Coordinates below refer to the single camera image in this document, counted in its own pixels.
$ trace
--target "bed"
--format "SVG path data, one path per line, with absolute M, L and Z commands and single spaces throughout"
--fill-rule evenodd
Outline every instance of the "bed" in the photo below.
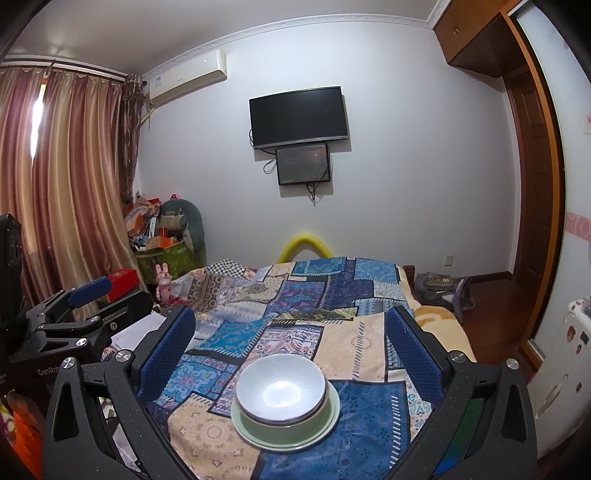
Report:
M 348 257 L 194 270 L 173 282 L 172 298 L 195 312 L 195 335 L 148 409 L 200 479 L 379 480 L 431 413 L 392 347 L 384 312 L 404 306 L 448 351 L 474 360 L 453 315 L 414 299 L 413 279 L 410 265 Z M 232 426 L 236 380 L 272 353 L 313 360 L 339 393 L 336 428 L 302 452 L 262 452 Z

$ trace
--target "wall-mounted tv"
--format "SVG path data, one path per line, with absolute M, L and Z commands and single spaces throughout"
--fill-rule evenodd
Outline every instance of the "wall-mounted tv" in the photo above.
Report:
M 340 87 L 278 93 L 250 105 L 254 148 L 349 138 Z

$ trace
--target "white appliance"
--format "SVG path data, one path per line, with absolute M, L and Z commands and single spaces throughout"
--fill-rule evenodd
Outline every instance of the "white appliance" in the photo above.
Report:
M 157 108 L 183 95 L 228 78 L 226 55 L 212 50 L 166 70 L 150 80 L 150 101 Z
M 591 318 L 585 302 L 569 304 L 552 349 L 528 386 L 538 458 L 573 434 L 591 408 Z

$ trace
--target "pink curtain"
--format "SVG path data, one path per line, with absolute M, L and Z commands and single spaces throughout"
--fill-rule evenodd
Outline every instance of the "pink curtain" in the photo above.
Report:
M 139 128 L 145 103 L 144 87 L 139 75 L 128 75 L 121 93 L 119 114 L 118 176 L 123 207 L 132 204 L 135 166 L 138 162 Z
M 22 225 L 22 286 L 30 304 L 48 293 L 35 276 L 38 246 L 31 184 L 33 105 L 42 79 L 41 69 L 0 69 L 0 213 L 11 213 Z
M 120 83 L 51 72 L 33 164 L 43 295 L 135 268 L 116 174 Z

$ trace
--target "pink wall border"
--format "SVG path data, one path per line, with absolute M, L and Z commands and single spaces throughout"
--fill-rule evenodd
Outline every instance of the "pink wall border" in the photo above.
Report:
M 591 242 L 591 219 L 587 217 L 566 212 L 564 216 L 564 230 L 583 240 L 587 240 L 587 242 Z

